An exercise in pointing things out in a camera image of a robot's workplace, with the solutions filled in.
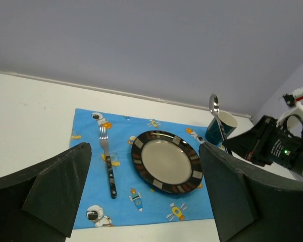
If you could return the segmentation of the metal spoon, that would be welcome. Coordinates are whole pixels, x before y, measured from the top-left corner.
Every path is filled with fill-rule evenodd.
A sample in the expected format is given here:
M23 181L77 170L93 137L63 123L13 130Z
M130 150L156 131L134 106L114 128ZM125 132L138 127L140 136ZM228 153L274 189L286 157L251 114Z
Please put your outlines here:
M238 122L231 113L220 110L219 99L216 94L210 96L209 110L213 119L207 128L206 140L218 146L237 128Z

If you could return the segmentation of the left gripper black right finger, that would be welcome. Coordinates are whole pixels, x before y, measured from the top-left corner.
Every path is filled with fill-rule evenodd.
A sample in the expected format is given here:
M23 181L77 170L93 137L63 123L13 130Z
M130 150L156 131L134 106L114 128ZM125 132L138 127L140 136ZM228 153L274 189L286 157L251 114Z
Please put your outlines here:
M303 182L205 142L200 163L220 241L303 241Z

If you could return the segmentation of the black rimmed dinner plate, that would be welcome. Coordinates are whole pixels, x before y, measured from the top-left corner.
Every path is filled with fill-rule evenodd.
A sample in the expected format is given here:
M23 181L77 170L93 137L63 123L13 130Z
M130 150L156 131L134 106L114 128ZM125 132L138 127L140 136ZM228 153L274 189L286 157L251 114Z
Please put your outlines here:
M169 132L151 130L138 135L131 147L131 158L137 173L165 193L190 193L203 179L198 153Z

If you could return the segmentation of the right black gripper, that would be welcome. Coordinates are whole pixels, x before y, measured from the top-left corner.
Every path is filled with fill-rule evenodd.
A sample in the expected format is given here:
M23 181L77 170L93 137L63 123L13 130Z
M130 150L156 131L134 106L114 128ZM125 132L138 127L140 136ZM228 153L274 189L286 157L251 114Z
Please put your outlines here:
M302 126L299 137L287 126L292 117ZM265 115L250 130L228 138L223 145L253 164L276 163L303 178L303 119L299 115L286 117L280 125Z

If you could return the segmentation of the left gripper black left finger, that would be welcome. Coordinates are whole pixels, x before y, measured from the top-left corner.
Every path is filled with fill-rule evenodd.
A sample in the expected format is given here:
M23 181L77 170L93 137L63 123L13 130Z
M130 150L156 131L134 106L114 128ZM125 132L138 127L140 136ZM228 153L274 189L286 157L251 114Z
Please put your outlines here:
M85 186L91 146L80 143L0 177L0 241L65 241Z

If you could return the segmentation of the blue space-print cloth napkin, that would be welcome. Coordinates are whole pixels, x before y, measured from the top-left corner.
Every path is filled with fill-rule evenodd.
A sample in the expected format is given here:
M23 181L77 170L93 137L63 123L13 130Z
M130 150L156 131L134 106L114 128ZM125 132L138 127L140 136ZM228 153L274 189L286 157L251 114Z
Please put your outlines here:
M100 126L107 128L109 136L117 190L115 199L110 195L106 158L99 144ZM131 147L138 135L149 130L178 135L198 150L206 128L79 108L75 110L70 146L86 142L92 149L75 229L213 218L204 182L186 195L171 195L146 183L135 170Z

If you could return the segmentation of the metal fork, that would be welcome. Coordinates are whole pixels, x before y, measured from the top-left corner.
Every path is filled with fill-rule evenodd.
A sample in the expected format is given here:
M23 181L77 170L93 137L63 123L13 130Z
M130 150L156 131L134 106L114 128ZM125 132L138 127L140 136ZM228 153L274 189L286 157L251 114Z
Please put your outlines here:
M99 143L104 151L104 156L105 156L105 160L106 160L111 198L116 199L117 190L116 190L113 167L112 167L111 157L110 157L110 152L109 152L108 132L107 132L106 127L104 127L104 126L100 126L100 128L99 128Z

